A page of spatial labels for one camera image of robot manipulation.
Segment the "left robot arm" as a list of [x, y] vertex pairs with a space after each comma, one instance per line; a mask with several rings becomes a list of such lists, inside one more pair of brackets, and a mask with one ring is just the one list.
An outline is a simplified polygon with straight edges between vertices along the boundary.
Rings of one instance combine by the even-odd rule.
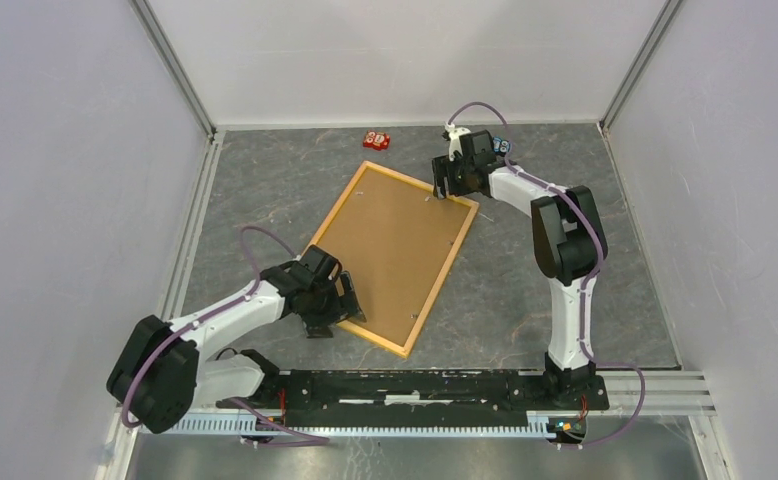
[[121, 405], [121, 422], [163, 433], [192, 408], [236, 398], [255, 407], [279, 394], [279, 368], [253, 349], [219, 353], [236, 339], [289, 315], [310, 338], [330, 338], [333, 325], [365, 317], [351, 274], [316, 245], [257, 271], [242, 289], [169, 321], [139, 320], [106, 382]]

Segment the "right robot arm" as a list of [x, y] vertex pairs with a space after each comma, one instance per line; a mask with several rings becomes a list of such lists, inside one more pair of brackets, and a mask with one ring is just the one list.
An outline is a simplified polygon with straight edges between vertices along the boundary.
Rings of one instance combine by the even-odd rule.
[[606, 241], [592, 192], [545, 182], [494, 149], [492, 135], [448, 124], [448, 152], [432, 161], [439, 199], [480, 193], [527, 214], [536, 263], [551, 293], [552, 331], [542, 396], [556, 408], [592, 402], [601, 379], [589, 340], [591, 296]]

